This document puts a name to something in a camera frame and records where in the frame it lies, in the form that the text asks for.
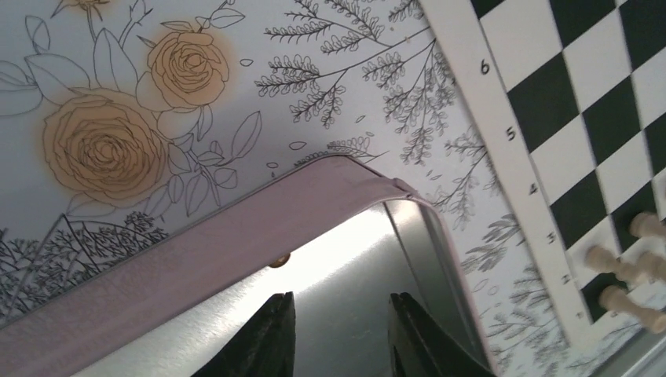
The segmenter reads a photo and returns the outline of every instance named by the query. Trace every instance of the white square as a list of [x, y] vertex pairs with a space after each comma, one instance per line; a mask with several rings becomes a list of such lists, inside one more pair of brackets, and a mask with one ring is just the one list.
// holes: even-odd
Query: white square
[[595, 169], [583, 118], [578, 115], [532, 152], [549, 204]]
[[606, 216], [606, 218], [592, 228], [591, 231], [585, 233], [580, 240], [576, 241], [567, 250], [572, 264], [571, 270], [576, 277], [578, 286], [581, 288], [585, 287], [587, 283], [591, 282], [599, 274], [585, 266], [587, 251], [593, 246], [603, 247], [614, 255], [620, 256], [620, 247], [615, 237], [615, 228], [610, 216]]
[[620, 13], [615, 10], [564, 49], [581, 111], [631, 74], [622, 30]]
[[640, 66], [631, 77], [641, 127], [645, 128], [666, 112], [666, 49]]
[[548, 0], [510, 0], [481, 20], [507, 90], [562, 51]]
[[652, 190], [657, 202], [657, 214], [660, 220], [666, 218], [666, 169], [652, 178]]
[[652, 177], [652, 167], [643, 133], [622, 145], [597, 167], [606, 209], [616, 210]]

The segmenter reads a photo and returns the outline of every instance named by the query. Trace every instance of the printed number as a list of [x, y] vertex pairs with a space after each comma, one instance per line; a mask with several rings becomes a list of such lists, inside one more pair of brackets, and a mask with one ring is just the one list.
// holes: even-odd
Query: printed number
[[513, 141], [516, 138], [516, 131], [514, 131], [513, 127], [507, 128], [507, 136], [509, 137], [509, 141]]
[[490, 66], [485, 62], [485, 59], [481, 60], [481, 74], [487, 75], [488, 72], [490, 72]]

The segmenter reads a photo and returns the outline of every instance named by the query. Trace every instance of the orange flower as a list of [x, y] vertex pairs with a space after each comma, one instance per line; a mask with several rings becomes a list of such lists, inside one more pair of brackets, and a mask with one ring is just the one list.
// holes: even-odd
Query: orange flower
[[77, 89], [82, 95], [45, 119], [46, 162], [65, 187], [129, 207], [162, 181], [167, 144], [155, 116], [125, 93]]
[[209, 104], [229, 80], [227, 61], [207, 34], [170, 33], [152, 49], [148, 66], [151, 71], [139, 80], [137, 96], [141, 105], [157, 112]]

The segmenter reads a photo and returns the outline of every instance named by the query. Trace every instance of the chess piece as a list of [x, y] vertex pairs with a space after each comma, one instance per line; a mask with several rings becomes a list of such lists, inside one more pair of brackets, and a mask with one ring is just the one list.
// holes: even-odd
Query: chess piece
[[666, 313], [652, 308], [644, 308], [633, 302], [627, 292], [614, 285], [604, 289], [599, 296], [599, 305], [618, 313], [627, 313], [636, 316], [643, 325], [654, 334], [666, 330]]
[[633, 285], [647, 282], [648, 273], [631, 263], [620, 262], [612, 252], [600, 246], [592, 247], [585, 255], [585, 265], [598, 273], [614, 273], [618, 280]]
[[659, 236], [666, 240], [666, 225], [659, 221], [656, 214], [642, 212], [631, 221], [629, 233], [638, 238]]
[[666, 282], [666, 258], [646, 251], [639, 257], [636, 267], [649, 277]]

